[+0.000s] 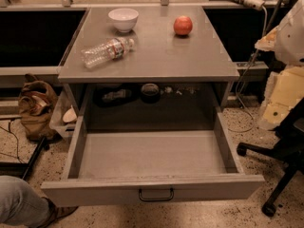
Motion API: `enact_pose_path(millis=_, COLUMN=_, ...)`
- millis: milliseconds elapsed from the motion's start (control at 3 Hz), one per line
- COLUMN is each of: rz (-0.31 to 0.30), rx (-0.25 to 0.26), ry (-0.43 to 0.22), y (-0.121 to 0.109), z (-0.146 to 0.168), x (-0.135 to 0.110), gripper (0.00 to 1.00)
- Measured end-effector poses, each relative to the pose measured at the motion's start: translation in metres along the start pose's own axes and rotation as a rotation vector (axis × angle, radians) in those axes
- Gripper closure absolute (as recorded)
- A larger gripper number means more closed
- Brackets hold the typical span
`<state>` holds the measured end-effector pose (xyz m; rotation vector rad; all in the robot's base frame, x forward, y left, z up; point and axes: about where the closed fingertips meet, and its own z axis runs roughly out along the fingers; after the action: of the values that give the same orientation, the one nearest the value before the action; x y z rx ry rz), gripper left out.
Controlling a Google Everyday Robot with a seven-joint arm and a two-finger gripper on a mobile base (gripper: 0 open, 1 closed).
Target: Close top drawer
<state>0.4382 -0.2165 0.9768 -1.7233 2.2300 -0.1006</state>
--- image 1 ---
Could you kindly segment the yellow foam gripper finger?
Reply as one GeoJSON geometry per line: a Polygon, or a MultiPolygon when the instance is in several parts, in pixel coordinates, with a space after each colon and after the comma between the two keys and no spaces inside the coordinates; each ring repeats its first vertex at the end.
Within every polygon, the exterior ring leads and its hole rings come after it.
{"type": "Polygon", "coordinates": [[[269,31],[265,36],[255,43],[255,48],[262,51],[275,51],[277,31],[278,27],[275,27],[269,31]]]}
{"type": "Polygon", "coordinates": [[[272,72],[267,80],[258,126],[264,130],[275,129],[303,97],[302,66],[288,66],[280,73],[272,72]]]}

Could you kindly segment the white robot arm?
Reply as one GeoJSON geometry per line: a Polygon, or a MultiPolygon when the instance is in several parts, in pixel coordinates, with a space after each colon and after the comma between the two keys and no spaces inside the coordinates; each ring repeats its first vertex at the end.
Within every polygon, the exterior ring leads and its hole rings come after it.
{"type": "Polygon", "coordinates": [[[304,97],[304,0],[297,0],[255,48],[273,51],[275,58],[286,65],[281,72],[270,73],[260,107],[258,126],[273,130],[304,97]]]}

